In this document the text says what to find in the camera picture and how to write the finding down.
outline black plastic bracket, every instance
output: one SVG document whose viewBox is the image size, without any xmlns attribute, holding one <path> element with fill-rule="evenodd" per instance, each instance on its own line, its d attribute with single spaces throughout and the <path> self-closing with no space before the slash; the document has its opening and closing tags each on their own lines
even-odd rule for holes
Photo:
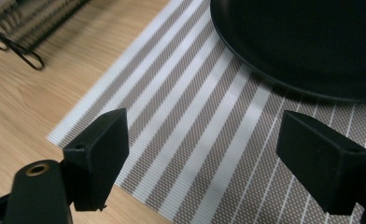
<svg viewBox="0 0 366 224">
<path fill-rule="evenodd" d="M 63 161 L 36 161 L 16 173 L 0 198 L 0 223 L 72 223 L 70 203 L 102 211 L 128 154 L 126 109 L 101 115 L 63 149 Z"/>
<path fill-rule="evenodd" d="M 366 148 L 316 119 L 285 111 L 276 153 L 324 212 L 347 216 L 360 203 L 366 223 Z"/>
</svg>

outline light wood surface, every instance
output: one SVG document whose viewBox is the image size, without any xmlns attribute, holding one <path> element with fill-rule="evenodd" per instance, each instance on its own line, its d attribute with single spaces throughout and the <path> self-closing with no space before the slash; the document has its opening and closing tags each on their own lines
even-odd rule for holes
<svg viewBox="0 0 366 224">
<path fill-rule="evenodd" d="M 12 51 L 0 50 L 0 196 L 24 165 L 62 151 L 46 136 L 115 62 L 167 0 L 90 1 L 37 49 L 38 72 Z M 104 212 L 77 213 L 75 223 L 169 223 L 122 189 L 113 188 Z"/>
</svg>

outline wood grain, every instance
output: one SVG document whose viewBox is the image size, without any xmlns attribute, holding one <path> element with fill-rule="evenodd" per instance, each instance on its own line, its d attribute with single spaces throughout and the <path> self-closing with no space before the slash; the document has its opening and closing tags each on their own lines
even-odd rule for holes
<svg viewBox="0 0 366 224">
<path fill-rule="evenodd" d="M 63 158 L 45 137 L 166 3 L 90 1 L 37 49 L 41 72 L 0 50 L 0 196 L 24 165 Z M 169 223 L 118 187 L 104 212 L 72 212 L 75 223 Z"/>
</svg>

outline gray stripe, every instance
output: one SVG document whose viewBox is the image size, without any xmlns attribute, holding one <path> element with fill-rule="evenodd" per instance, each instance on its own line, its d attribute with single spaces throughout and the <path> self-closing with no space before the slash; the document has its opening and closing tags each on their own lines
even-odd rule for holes
<svg viewBox="0 0 366 224">
<path fill-rule="evenodd" d="M 298 108 L 297 111 L 300 113 L 307 114 L 309 116 L 313 116 L 316 108 L 317 108 L 316 101 L 303 99 L 300 103 L 300 108 Z M 275 153 L 276 139 L 271 144 L 271 148 L 274 149 Z M 308 193 L 303 189 L 297 189 L 297 185 L 299 183 L 296 179 L 293 179 L 293 182 L 291 183 L 291 185 L 289 185 L 291 181 L 291 171 L 289 171 L 289 169 L 283 163 L 281 163 L 277 171 L 278 175 L 275 176 L 274 183 L 272 183 L 270 190 L 270 194 L 273 197 L 270 196 L 267 198 L 266 205 L 263 208 L 264 212 L 260 213 L 259 223 L 276 222 L 277 218 L 280 218 L 279 221 L 282 223 L 288 223 L 288 222 L 292 223 L 292 220 L 296 220 L 297 222 L 297 220 L 300 220 L 302 218 L 302 213 L 304 212 L 305 209 Z M 290 187 L 289 191 L 278 190 L 279 188 L 287 189 L 288 187 Z M 295 197 L 298 193 L 303 196 L 299 200 Z"/>
<path fill-rule="evenodd" d="M 195 41 L 191 44 L 187 53 L 178 62 L 168 78 L 162 83 L 154 97 L 151 98 L 151 101 L 146 106 L 146 109 L 138 116 L 136 121 L 133 123 L 130 130 L 131 145 L 136 141 L 137 137 L 141 133 L 141 130 L 143 130 L 143 128 L 148 125 L 148 122 L 154 116 L 154 113 L 157 111 L 160 104 L 162 104 L 163 100 L 168 95 L 168 92 L 170 92 L 170 90 L 175 86 L 176 82 L 185 72 L 185 68 L 191 63 L 198 49 L 210 36 L 213 30 L 214 28 L 212 22 L 209 22 L 195 39 Z"/>
<path fill-rule="evenodd" d="M 272 94 L 268 100 L 267 105 L 264 108 L 264 113 L 261 115 L 259 124 L 255 128 L 252 137 L 249 140 L 248 145 L 252 146 L 253 143 L 263 142 L 266 138 L 267 132 L 262 129 L 261 126 L 271 127 L 273 117 L 275 116 L 279 105 L 282 102 L 282 97 L 276 94 Z M 212 223 L 228 223 L 230 222 L 235 207 L 240 201 L 240 192 L 245 189 L 246 181 L 245 176 L 248 177 L 256 158 L 260 154 L 258 148 L 246 147 L 246 152 L 243 155 L 243 161 L 253 160 L 252 162 L 240 162 L 232 177 L 232 180 L 227 188 L 224 196 L 218 206 L 218 210 L 212 219 Z"/>
<path fill-rule="evenodd" d="M 218 135 L 218 139 L 212 146 L 199 174 L 190 187 L 189 193 L 186 195 L 183 204 L 180 205 L 174 222 L 189 223 L 192 220 L 259 85 L 260 81 L 257 77 L 251 76 L 249 78 L 243 93 L 239 96 L 237 103 L 232 109 L 232 113 L 228 117 L 223 129 Z M 187 159 L 182 158 L 182 156 L 176 157 L 177 160 Z"/>
<path fill-rule="evenodd" d="M 316 100 L 303 99 L 298 112 L 304 113 L 309 116 L 313 116 L 316 108 L 317 108 Z M 276 175 L 272 180 L 269 193 L 268 195 L 266 195 L 266 200 L 259 214 L 258 219 L 259 223 L 276 223 L 279 213 L 282 209 L 282 205 L 285 200 L 286 194 L 288 193 L 289 195 L 291 195 L 295 193 L 294 191 L 292 191 L 292 189 L 288 191 L 291 177 L 292 177 L 291 171 L 283 164 L 283 162 L 281 162 L 280 165 L 277 167 Z"/>
<path fill-rule="evenodd" d="M 166 59 L 170 58 L 174 51 L 177 49 L 182 40 L 187 36 L 187 33 L 190 29 L 195 25 L 195 23 L 201 18 L 204 12 L 208 9 L 208 4 L 206 1 L 203 1 L 195 10 L 195 12 L 191 15 L 191 17 L 185 22 L 185 24 L 179 29 L 174 38 L 168 43 L 167 47 L 162 51 L 157 60 L 148 68 L 148 70 L 143 74 L 142 78 L 134 84 L 134 87 L 131 89 L 130 93 L 125 97 L 125 99 L 121 102 L 120 105 L 117 105 L 116 108 L 125 107 L 130 108 L 135 100 L 142 94 L 142 91 L 146 88 L 148 83 L 157 76 L 157 73 L 160 71 L 162 66 L 164 65 Z M 130 142 L 133 143 L 136 139 L 137 134 L 130 134 Z"/>
<path fill-rule="evenodd" d="M 213 64 L 216 63 L 224 49 L 224 44 L 219 41 L 207 59 L 204 61 L 202 67 L 200 70 L 198 70 L 197 75 L 186 88 L 182 97 L 179 99 L 176 106 L 168 115 L 164 124 L 161 126 L 160 130 L 156 133 L 151 143 L 148 145 L 148 148 L 151 148 L 151 150 L 146 150 L 143 153 L 139 161 L 136 163 L 136 166 L 131 171 L 131 174 L 134 175 L 129 174 L 124 183 L 121 185 L 127 191 L 134 192 L 136 185 L 140 182 L 152 161 L 157 157 L 162 145 L 166 142 L 170 133 L 174 130 L 175 126 L 179 122 L 179 119 L 183 116 L 185 109 L 190 105 L 197 91 L 201 88 L 202 84 L 209 76 Z"/>
<path fill-rule="evenodd" d="M 191 1 L 182 1 L 180 6 L 174 11 L 174 13 L 171 14 L 168 20 L 162 26 L 160 26 L 157 33 L 134 56 L 132 61 L 124 68 L 124 70 L 122 70 L 120 76 L 116 77 L 112 81 L 112 83 L 102 93 L 102 96 L 93 103 L 91 108 L 86 111 L 86 113 L 80 118 L 71 131 L 64 136 L 63 140 L 58 144 L 59 147 L 66 146 L 70 141 L 73 140 L 73 138 L 75 138 L 75 136 L 77 136 L 77 134 L 83 131 L 88 126 L 88 124 L 96 118 L 96 116 L 98 116 L 102 108 L 112 98 L 122 83 L 125 82 L 129 75 L 134 71 L 136 66 L 148 56 L 148 53 L 154 48 L 154 46 L 156 46 L 156 43 L 164 36 L 169 28 L 171 28 L 177 18 L 186 10 Z"/>
<path fill-rule="evenodd" d="M 300 96 L 287 97 L 285 103 L 282 106 L 281 111 L 276 115 L 277 121 L 276 125 L 273 129 L 269 129 L 268 132 L 271 134 L 270 138 L 266 142 L 262 142 L 260 144 L 252 145 L 252 147 L 263 148 L 264 151 L 260 158 L 259 165 L 257 169 L 253 170 L 254 172 L 252 179 L 248 180 L 249 182 L 247 190 L 244 191 L 244 200 L 242 205 L 237 208 L 238 213 L 236 215 L 235 221 L 236 223 L 252 223 L 257 214 L 258 208 L 260 207 L 260 203 L 262 200 L 262 195 L 267 187 L 268 181 L 271 177 L 271 173 L 275 167 L 275 163 L 278 160 L 275 154 L 276 148 L 276 139 L 278 136 L 279 126 L 282 119 L 284 110 L 293 110 L 295 111 L 298 103 L 297 101 Z"/>
</svg>

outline woven placemat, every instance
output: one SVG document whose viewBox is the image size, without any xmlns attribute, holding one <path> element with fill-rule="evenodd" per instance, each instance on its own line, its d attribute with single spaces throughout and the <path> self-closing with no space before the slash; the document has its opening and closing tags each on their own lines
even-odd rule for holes
<svg viewBox="0 0 366 224">
<path fill-rule="evenodd" d="M 366 147 L 366 105 L 280 90 L 220 41 L 209 1 L 172 0 L 49 134 L 64 147 L 126 107 L 131 154 L 116 183 L 176 223 L 358 223 L 324 214 L 275 154 L 284 110 Z"/>
</svg>

